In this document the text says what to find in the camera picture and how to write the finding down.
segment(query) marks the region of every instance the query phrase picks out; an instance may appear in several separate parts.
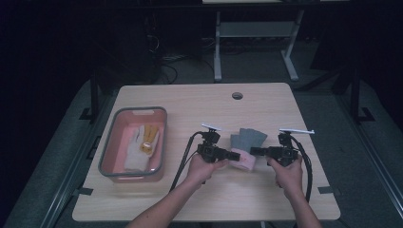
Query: pink cloth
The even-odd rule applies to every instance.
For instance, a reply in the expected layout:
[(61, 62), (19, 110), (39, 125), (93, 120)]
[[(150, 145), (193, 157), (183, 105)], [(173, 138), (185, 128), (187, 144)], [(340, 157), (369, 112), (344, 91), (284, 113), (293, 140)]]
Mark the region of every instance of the pink cloth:
[(240, 161), (230, 161), (229, 164), (231, 164), (232, 166), (239, 168), (239, 169), (248, 170), (248, 171), (253, 170), (253, 167), (255, 166), (255, 161), (256, 161), (255, 156), (249, 154), (248, 152), (246, 152), (244, 150), (239, 150), (236, 148), (231, 149), (231, 151), (240, 154)]

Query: hand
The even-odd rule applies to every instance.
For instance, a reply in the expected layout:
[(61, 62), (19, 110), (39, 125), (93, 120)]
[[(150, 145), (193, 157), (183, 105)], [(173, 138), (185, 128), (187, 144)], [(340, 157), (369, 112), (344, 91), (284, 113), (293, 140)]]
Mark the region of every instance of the hand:
[(285, 197), (288, 200), (293, 197), (304, 197), (302, 191), (302, 157), (298, 155), (297, 160), (286, 167), (281, 166), (272, 158), (266, 159), (276, 171), (276, 183), (284, 189)]
[(192, 182), (197, 188), (200, 188), (203, 182), (211, 178), (214, 171), (227, 164), (228, 160), (207, 163), (202, 159), (200, 154), (195, 154), (190, 161), (187, 177), (184, 181)]

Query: person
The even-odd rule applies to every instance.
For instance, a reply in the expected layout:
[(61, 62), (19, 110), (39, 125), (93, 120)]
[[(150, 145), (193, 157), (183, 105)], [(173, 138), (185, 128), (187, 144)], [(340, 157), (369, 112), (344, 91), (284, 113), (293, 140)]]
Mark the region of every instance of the person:
[[(284, 189), (284, 195), (293, 207), (298, 227), (321, 227), (302, 191), (302, 157), (299, 156), (287, 167), (282, 167), (271, 158), (267, 158), (267, 161), (276, 171), (277, 185)], [(183, 182), (163, 199), (130, 221), (126, 228), (167, 227), (193, 193), (202, 187), (202, 183), (210, 179), (214, 171), (226, 164), (228, 164), (228, 160), (207, 163), (201, 155), (194, 155)]]

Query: wooden table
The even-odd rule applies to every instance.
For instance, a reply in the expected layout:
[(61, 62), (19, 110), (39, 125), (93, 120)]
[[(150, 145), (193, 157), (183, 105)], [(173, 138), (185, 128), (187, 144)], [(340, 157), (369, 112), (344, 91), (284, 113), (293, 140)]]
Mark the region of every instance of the wooden table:
[[(243, 95), (232, 98), (234, 92)], [(167, 135), (164, 176), (158, 182), (114, 183), (98, 171), (98, 162), (106, 143), (114, 113), (123, 107), (162, 106), (167, 111)], [(279, 145), (279, 128), (306, 129), (293, 93), (287, 84), (212, 84), (212, 85), (140, 85), (124, 86), (106, 124), (89, 168), (85, 188), (73, 212), (79, 221), (132, 220), (160, 200), (169, 191), (189, 137), (204, 131), (201, 123), (223, 128), (217, 146), (230, 149), (230, 135), (240, 128), (253, 128), (268, 135), (263, 146)], [(311, 206), (319, 219), (338, 219), (340, 212), (333, 194), (320, 194), (318, 187), (329, 186), (309, 135), (295, 135), (304, 146), (313, 165), (314, 184)], [(195, 151), (202, 138), (196, 138)], [(186, 174), (183, 170), (180, 181)], [(306, 189), (306, 172), (303, 177)], [(263, 157), (257, 158), (253, 172), (227, 166), (217, 171), (199, 189), (176, 221), (236, 221), (295, 219), (293, 210), (275, 184), (275, 172)]]

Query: yellow object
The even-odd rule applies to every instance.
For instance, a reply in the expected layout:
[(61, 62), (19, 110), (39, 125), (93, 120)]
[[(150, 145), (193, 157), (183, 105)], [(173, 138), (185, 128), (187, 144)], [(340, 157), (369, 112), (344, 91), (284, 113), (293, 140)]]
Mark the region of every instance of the yellow object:
[(146, 124), (144, 126), (144, 139), (143, 143), (140, 145), (140, 150), (143, 151), (147, 155), (151, 155), (153, 152), (152, 146), (150, 146), (155, 140), (155, 136), (157, 135), (158, 127), (151, 124)]

